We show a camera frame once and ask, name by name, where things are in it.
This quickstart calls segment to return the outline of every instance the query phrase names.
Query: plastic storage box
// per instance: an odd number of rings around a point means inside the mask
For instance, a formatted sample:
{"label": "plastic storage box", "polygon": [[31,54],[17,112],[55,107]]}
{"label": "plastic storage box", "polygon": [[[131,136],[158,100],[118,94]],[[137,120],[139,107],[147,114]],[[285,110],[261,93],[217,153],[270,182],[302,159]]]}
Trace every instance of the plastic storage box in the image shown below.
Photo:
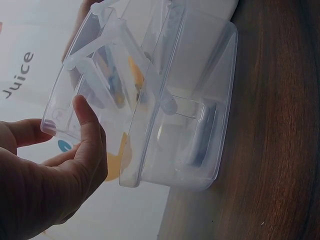
{"label": "plastic storage box", "polygon": [[208,188],[217,177],[226,134],[235,26],[185,2],[149,1],[145,18],[130,9],[118,18],[109,4],[94,4],[79,29],[42,130],[78,143],[72,99],[83,95],[106,131],[108,152],[122,155],[121,186],[144,181]]}

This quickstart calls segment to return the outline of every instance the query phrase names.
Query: white packaging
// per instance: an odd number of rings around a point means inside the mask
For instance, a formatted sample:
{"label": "white packaging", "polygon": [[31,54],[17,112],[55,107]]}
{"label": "white packaging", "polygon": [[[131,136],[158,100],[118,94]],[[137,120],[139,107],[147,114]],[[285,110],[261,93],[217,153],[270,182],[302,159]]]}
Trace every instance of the white packaging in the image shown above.
{"label": "white packaging", "polygon": [[[43,116],[81,3],[0,0],[0,121]],[[124,9],[125,3],[117,7]],[[53,138],[20,148],[18,155],[40,164],[70,148],[69,143]],[[117,167],[109,162],[109,181],[72,219],[34,239],[157,239],[169,188],[147,183],[137,189],[120,187]]]}

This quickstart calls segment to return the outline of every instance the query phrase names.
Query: hand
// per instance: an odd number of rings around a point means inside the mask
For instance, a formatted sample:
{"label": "hand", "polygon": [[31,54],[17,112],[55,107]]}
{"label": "hand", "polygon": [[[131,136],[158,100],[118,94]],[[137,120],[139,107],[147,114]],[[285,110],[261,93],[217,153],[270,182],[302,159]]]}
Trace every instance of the hand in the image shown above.
{"label": "hand", "polygon": [[106,135],[82,96],[73,107],[81,142],[43,164],[17,156],[17,148],[48,141],[38,119],[0,123],[0,239],[32,238],[67,221],[106,179]]}

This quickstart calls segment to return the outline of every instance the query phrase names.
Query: blue object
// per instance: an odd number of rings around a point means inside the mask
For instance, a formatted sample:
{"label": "blue object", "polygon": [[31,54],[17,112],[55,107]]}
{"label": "blue object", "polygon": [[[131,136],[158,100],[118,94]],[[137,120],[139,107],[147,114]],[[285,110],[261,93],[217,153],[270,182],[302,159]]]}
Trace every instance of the blue object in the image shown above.
{"label": "blue object", "polygon": [[72,149],[71,145],[63,140],[58,141],[58,146],[63,153],[68,152]]}

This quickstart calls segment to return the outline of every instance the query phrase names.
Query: wood grain surface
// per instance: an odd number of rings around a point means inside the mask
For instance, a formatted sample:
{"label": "wood grain surface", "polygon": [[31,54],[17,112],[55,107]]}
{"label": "wood grain surface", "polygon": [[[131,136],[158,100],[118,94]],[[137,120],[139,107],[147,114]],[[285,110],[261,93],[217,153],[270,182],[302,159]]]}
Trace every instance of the wood grain surface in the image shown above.
{"label": "wood grain surface", "polygon": [[239,0],[218,179],[172,189],[160,240],[320,239],[320,1]]}

